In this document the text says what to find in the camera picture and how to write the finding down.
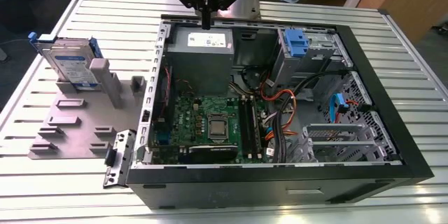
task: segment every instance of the slotted aluminum table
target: slotted aluminum table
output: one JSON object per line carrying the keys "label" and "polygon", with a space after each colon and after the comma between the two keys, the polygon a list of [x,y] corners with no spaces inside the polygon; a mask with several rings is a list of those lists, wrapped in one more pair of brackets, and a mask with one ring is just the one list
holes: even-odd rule
{"label": "slotted aluminum table", "polygon": [[[72,0],[61,37],[97,38],[120,79],[145,75],[161,14],[192,14],[177,0]],[[149,210],[129,189],[102,189],[101,159],[30,160],[56,74],[37,56],[0,115],[0,220],[102,223],[448,222],[446,89],[386,15],[376,10],[261,3],[262,19],[349,25],[436,175],[356,204],[212,210]]]}

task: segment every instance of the open computer tower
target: open computer tower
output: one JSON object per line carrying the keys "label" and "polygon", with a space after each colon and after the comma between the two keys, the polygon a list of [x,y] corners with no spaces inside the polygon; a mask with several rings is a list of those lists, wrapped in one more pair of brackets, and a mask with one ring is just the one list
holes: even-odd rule
{"label": "open computer tower", "polygon": [[162,16],[153,55],[104,180],[150,208],[356,202],[432,177],[349,27]]}

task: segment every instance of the blue latch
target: blue latch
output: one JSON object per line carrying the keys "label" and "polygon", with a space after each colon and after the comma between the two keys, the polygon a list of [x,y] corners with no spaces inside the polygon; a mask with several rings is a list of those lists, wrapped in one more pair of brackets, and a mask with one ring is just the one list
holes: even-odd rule
{"label": "blue latch", "polygon": [[285,29],[285,42],[289,47],[290,56],[301,58],[308,51],[308,39],[302,30]]}

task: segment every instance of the sticker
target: sticker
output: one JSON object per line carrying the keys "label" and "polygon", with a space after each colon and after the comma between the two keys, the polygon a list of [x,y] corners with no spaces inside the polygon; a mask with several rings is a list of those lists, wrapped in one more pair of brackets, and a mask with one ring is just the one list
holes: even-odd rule
{"label": "sticker", "polygon": [[188,34],[188,46],[225,47],[225,34],[190,33]]}
{"label": "sticker", "polygon": [[92,90],[97,86],[97,80],[86,68],[86,60],[82,56],[54,56],[54,62],[77,89]]}
{"label": "sticker", "polygon": [[266,153],[265,153],[266,156],[270,156],[270,157],[273,156],[273,149],[272,149],[272,148],[266,148],[266,149],[265,149],[265,152],[266,152]]}

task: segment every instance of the motherboard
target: motherboard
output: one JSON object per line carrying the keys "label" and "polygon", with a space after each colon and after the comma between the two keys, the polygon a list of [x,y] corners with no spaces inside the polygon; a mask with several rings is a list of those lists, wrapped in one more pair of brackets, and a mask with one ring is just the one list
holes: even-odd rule
{"label": "motherboard", "polygon": [[174,102],[170,132],[156,133],[154,164],[264,163],[253,98],[186,97]]}

